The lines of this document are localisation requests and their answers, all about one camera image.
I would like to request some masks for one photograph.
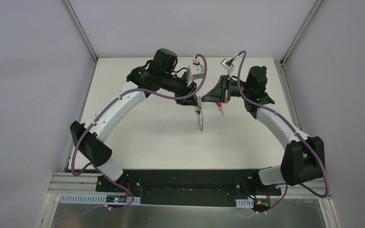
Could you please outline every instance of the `white wall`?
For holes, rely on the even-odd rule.
[[[342,227],[365,227],[365,1],[325,1],[286,73],[304,130],[325,142]]]
[[[99,57],[282,58],[314,0],[71,0]]]
[[[0,227],[36,224],[93,66],[59,0],[0,1]]]

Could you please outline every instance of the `white table surface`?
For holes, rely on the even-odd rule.
[[[118,91],[130,71],[150,58],[100,58],[82,115],[94,115]],[[208,57],[208,76],[199,95],[206,94],[226,70],[222,57]],[[241,59],[235,61],[237,75]],[[187,67],[190,57],[178,58],[176,69]],[[247,58],[242,80],[252,66],[267,67],[267,92],[289,116],[275,63],[272,58]],[[171,93],[159,90],[163,94]],[[255,169],[279,165],[284,149],[273,134],[244,108],[242,98],[223,104],[224,116],[214,103],[203,105],[204,130],[196,129],[194,107],[177,105],[150,95],[137,105],[113,130],[105,144],[123,169]],[[88,160],[78,153],[77,169]]]

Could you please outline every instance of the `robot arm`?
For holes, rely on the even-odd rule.
[[[227,103],[232,96],[241,97],[237,85],[237,78],[230,76],[234,67],[231,63],[235,58],[228,61],[224,59],[221,65],[227,69],[227,75],[221,75],[217,85],[202,97],[203,102]],[[244,100],[246,110],[257,120],[263,123],[279,140],[285,153],[280,166],[269,167],[257,171],[254,175],[256,185],[271,185],[287,183],[291,186],[311,181],[322,177],[322,171],[315,157],[310,153],[301,140],[293,133],[292,129],[276,113],[279,113],[275,102],[265,92],[267,78],[265,66],[253,66],[245,82],[240,81],[244,95],[254,103],[275,110],[258,107]],[[292,123],[289,123],[302,138],[316,152],[319,159],[324,163],[324,143],[319,137],[310,137]]]
[[[115,126],[131,111],[135,106],[147,98],[150,93],[135,91],[120,97],[124,92],[143,88],[151,91],[165,89],[173,92],[175,97],[181,97],[192,93],[197,87],[193,82],[194,79],[202,78],[204,66],[199,64],[199,60],[194,59],[193,64],[188,67],[188,71],[183,77],[177,77],[173,74],[177,62],[177,55],[167,49],[157,50],[153,60],[150,61],[148,68],[139,66],[131,71],[126,77],[127,81],[121,86],[114,97],[95,115],[85,120],[82,124],[74,121],[71,126],[73,143],[77,142],[86,131],[85,126],[93,127],[87,132],[79,145],[80,152],[106,176],[112,180],[117,180],[123,173],[117,162],[112,156],[112,150],[104,142]],[[104,114],[96,121],[104,109],[116,98],[119,98]],[[190,96],[184,100],[176,100],[180,105],[198,106],[196,95]]]

